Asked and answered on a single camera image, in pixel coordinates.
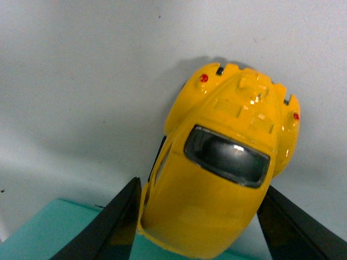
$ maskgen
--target side window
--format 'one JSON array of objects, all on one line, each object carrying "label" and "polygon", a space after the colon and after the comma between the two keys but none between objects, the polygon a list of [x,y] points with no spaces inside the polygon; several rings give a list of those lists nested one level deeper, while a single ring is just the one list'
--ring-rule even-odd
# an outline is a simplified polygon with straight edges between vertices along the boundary
[{"label": "side window", "polygon": [[150,180],[151,180],[151,175],[152,175],[152,172],[153,172],[153,169],[154,169],[154,165],[155,165],[156,162],[157,162],[157,159],[158,159],[158,157],[159,157],[159,155],[160,155],[160,152],[161,152],[161,150],[162,150],[162,148],[163,148],[163,145],[164,145],[165,141],[166,141],[166,136],[163,137],[162,142],[161,142],[161,144],[160,144],[160,147],[159,147],[159,150],[158,150],[156,159],[154,160],[154,163],[153,163],[153,166],[152,166],[152,169],[151,169],[151,173],[150,173],[150,175],[148,176],[148,180],[147,180],[148,182],[150,182]]},{"label": "side window", "polygon": [[166,164],[166,161],[168,160],[168,157],[169,157],[170,149],[167,151],[167,153],[166,153],[166,155],[165,155],[165,157],[164,157],[162,163],[160,164],[160,168],[159,168],[159,170],[158,170],[158,172],[157,172],[157,175],[156,175],[155,184],[157,183],[157,181],[158,181],[160,175],[162,174],[163,168],[164,168],[164,166],[165,166],[165,164]]}]

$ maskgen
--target yellow toy car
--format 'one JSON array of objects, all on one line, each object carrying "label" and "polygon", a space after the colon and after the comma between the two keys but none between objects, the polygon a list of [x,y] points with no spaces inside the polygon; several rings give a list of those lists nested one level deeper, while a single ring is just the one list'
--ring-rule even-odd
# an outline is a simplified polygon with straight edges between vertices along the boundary
[{"label": "yellow toy car", "polygon": [[214,258],[243,232],[289,162],[300,106],[252,69],[208,64],[182,88],[142,191],[138,232],[172,252]]}]

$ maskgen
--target white background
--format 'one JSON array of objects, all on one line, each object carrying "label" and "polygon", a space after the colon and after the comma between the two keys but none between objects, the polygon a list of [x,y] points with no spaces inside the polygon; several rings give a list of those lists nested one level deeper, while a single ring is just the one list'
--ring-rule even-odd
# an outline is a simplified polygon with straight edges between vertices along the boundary
[{"label": "white background", "polygon": [[[273,185],[346,240],[346,10],[346,1],[0,1],[0,239],[52,199],[104,206],[132,177],[144,183],[182,84],[220,61],[298,97],[299,143]],[[236,249],[246,241],[265,259],[247,241],[255,221]]]}]

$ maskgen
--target tinted window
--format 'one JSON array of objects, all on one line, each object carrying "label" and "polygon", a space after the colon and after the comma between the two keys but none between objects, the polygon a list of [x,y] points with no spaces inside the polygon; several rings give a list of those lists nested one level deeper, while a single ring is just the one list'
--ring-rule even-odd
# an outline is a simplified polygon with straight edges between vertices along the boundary
[{"label": "tinted window", "polygon": [[190,133],[184,153],[206,170],[253,188],[262,184],[269,165],[269,156],[200,126]]}]

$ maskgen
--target die-cast car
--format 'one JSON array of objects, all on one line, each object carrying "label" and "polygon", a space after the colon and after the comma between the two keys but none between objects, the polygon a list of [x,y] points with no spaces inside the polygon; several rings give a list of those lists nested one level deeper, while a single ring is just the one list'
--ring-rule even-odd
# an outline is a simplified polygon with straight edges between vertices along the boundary
[{"label": "die-cast car", "polygon": [[138,232],[178,254],[214,258],[243,232],[288,164],[300,106],[252,69],[208,64],[182,88],[144,186]]}]

